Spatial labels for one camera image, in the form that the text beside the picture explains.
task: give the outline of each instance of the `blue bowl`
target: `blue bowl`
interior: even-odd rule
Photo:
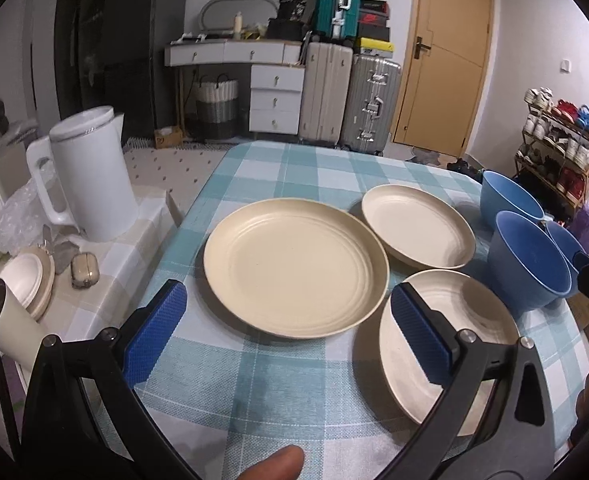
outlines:
[[[532,222],[543,220],[543,209],[530,193],[500,173],[484,171],[481,216],[493,230],[497,228],[499,211],[512,211]]]
[[[572,288],[570,289],[569,294],[567,297],[575,295],[578,292],[578,270],[574,266],[573,259],[575,254],[579,251],[583,252],[583,247],[579,243],[579,241],[572,236],[572,233],[561,227],[559,224],[555,222],[545,222],[545,231],[552,241],[556,244],[561,251],[561,254],[565,256],[565,261],[567,262],[567,266],[570,270],[570,276],[572,278]]]
[[[538,225],[512,211],[497,214],[487,268],[489,287],[514,318],[566,297],[572,287],[559,248]]]

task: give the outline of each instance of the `black refrigerator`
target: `black refrigerator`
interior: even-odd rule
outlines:
[[[125,114],[122,142],[177,124],[164,49],[184,32],[186,0],[106,0],[100,42],[105,101]]]

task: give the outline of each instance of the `kettle lid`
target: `kettle lid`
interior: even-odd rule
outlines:
[[[109,123],[112,119],[114,119],[114,110],[111,106],[85,110],[55,124],[50,130],[50,140],[57,142],[80,136]]]

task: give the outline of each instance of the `red shoe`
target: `red shoe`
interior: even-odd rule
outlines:
[[[567,190],[568,195],[570,195],[577,202],[579,202],[583,198],[584,192],[585,178],[582,175],[574,173],[572,184],[569,186],[569,189]]]
[[[551,111],[553,114],[564,118],[566,121],[569,121],[572,124],[574,124],[578,117],[577,107],[569,101],[564,101],[563,99],[559,99],[559,104],[552,108]]]
[[[570,168],[563,168],[561,171],[561,175],[559,175],[559,179],[557,180],[557,189],[565,194],[567,190],[570,188],[570,185],[573,182],[573,171]]]

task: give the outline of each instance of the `silver suitcase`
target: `silver suitcase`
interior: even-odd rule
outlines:
[[[354,56],[341,128],[341,146],[380,155],[399,99],[401,65],[382,57]]]
[[[350,83],[352,50],[329,43],[310,43],[299,115],[299,138],[336,146]]]

